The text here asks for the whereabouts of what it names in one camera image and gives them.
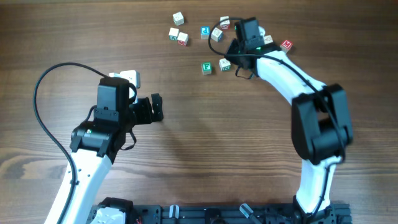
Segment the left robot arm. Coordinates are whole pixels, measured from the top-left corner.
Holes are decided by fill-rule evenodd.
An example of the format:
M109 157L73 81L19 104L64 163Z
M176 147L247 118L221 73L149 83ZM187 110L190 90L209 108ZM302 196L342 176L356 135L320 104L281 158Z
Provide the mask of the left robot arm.
M126 150L133 127L163 119L162 98L138 98L140 74L135 70L110 73L98 85L97 103L71 134L72 161L46 223L85 223L91 206L119 151Z

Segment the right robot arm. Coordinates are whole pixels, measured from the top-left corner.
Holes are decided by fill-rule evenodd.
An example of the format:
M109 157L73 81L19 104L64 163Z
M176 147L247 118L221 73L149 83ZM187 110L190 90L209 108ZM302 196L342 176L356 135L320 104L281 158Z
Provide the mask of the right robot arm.
M271 84L291 106L291 138L302 173L290 218L295 223L336 218L330 187L353 140L346 92L339 84L326 85L307 75L288 58L284 45L266 42L256 18L235 21L237 37L223 57Z

